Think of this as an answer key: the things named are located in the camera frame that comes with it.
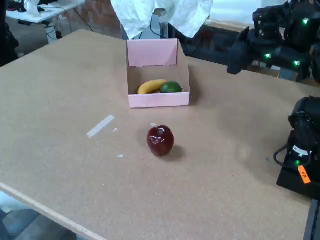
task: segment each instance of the pink cardboard box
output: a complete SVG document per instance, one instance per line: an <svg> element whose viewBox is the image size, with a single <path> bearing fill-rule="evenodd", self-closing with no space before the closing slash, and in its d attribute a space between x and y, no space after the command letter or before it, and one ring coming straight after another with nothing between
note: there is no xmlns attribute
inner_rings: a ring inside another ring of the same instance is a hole
<svg viewBox="0 0 320 240"><path fill-rule="evenodd" d="M189 105L189 66L178 39L128 40L126 72L130 108ZM143 83L157 79L179 83L182 92L137 94Z"/></svg>

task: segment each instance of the apple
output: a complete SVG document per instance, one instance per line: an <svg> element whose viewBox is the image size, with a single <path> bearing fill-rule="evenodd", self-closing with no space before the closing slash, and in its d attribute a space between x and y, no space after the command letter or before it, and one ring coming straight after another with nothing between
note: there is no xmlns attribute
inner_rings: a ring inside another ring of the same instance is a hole
<svg viewBox="0 0 320 240"><path fill-rule="evenodd" d="M175 138L169 127L161 125L149 130L146 141L151 152L158 157L162 157L170 153Z"/></svg>

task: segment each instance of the paper scrap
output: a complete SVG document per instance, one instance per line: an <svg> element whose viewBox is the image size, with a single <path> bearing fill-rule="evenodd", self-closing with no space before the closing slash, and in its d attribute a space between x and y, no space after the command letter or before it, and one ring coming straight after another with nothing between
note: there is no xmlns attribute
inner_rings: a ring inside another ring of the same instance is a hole
<svg viewBox="0 0 320 240"><path fill-rule="evenodd" d="M109 123L111 123L111 121L115 119L114 116L109 115L107 116L104 120L102 120L97 126L95 126L94 128L92 128L88 133L88 137L92 138L94 137L97 133L99 133L105 126L107 126Z"/></svg>

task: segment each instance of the orange tag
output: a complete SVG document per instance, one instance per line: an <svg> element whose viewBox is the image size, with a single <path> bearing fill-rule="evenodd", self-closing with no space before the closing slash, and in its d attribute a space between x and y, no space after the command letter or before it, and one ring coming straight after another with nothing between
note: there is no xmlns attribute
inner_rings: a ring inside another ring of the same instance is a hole
<svg viewBox="0 0 320 240"><path fill-rule="evenodd" d="M301 178L302 178L304 184L311 183L310 178L309 178L309 176L307 174L307 171L306 171L305 167L300 165L300 166L298 166L298 170L299 170L299 173L301 175Z"/></svg>

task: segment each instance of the yellow banana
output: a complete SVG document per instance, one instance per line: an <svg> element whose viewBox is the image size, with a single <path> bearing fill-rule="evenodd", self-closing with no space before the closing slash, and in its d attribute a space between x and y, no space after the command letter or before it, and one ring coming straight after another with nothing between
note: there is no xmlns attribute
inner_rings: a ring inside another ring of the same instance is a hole
<svg viewBox="0 0 320 240"><path fill-rule="evenodd" d="M151 80L142 84L138 89L138 94L149 94L161 88L167 81L164 79Z"/></svg>

